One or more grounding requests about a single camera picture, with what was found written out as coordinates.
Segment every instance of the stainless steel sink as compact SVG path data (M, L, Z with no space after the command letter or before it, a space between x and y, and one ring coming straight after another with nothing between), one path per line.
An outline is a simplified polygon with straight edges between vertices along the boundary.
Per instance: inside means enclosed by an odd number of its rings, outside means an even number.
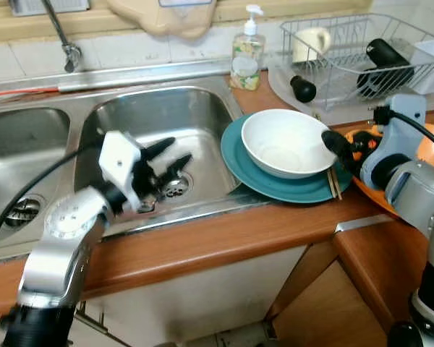
M221 136L241 115L223 77L2 104L0 210L17 190L58 157L91 141L99 132L115 129L129 132L145 146L176 137L176 142L153 161L157 174L184 154L192 153L193 159L183 177L164 189L164 199L154 211L118 219L105 232L105 238L268 203L244 186L238 187L221 157ZM16 227L12 220L11 226L3 228L0 258L32 249L43 230L46 206L101 180L98 156L96 150L87 151L30 193L26 212L35 213L38 204L40 212L27 225Z
M69 117L52 108L0 113L0 212L18 190L64 154ZM53 198L58 173L38 184L9 214L0 239L18 232Z

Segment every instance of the robotic arm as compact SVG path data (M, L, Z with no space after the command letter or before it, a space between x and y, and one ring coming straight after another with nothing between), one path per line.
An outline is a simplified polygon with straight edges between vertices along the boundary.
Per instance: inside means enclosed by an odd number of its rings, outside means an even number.
M80 300L93 247L114 216L154 208L162 185L187 165L191 155L156 176L148 161L174 142L149 148L121 132L108 132L99 158L105 182L58 201L48 212L44 232L25 264L17 304L0 319L3 347L65 347Z
M328 149L350 171L367 186L385 190L388 203L402 219L429 239L421 286L409 300L413 322L396 323L388 335L388 347L434 346L434 167L415 160L422 135L407 123L412 119L424 126L425 111L423 97L395 95L374 110L382 138L370 140L360 134L350 143L335 132L322 135ZM364 145L357 140L360 137L374 142Z

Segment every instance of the faucet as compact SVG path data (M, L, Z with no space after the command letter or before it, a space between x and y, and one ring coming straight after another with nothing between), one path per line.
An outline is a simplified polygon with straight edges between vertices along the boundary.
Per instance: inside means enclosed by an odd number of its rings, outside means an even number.
M63 32L63 28L61 27L61 24L58 21L58 17L56 16L55 10L50 0L42 0L42 4L44 5L45 10L48 13L48 16L50 17L50 20L53 23L56 32L58 33L59 39L61 40L62 43L63 51L66 54L66 65L64 65L64 70L69 73L74 72L74 70L79 65L79 60L80 57L82 56L82 51L74 43L69 42L67 40L67 37Z

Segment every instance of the floor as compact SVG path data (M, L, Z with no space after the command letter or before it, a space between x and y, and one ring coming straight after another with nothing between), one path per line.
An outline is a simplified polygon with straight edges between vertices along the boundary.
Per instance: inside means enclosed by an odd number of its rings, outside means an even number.
M182 347L276 347L270 327L259 322L186 342Z

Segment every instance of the chopsticks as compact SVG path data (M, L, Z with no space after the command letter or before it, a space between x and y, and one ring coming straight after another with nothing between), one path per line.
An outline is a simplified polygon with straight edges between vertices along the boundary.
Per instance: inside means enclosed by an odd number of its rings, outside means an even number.
M326 176L328 176L328 183L330 185L331 195L333 195L333 198L338 197L340 200L342 200L341 187L339 186L338 175L336 174L336 170L333 166L331 166L326 171Z

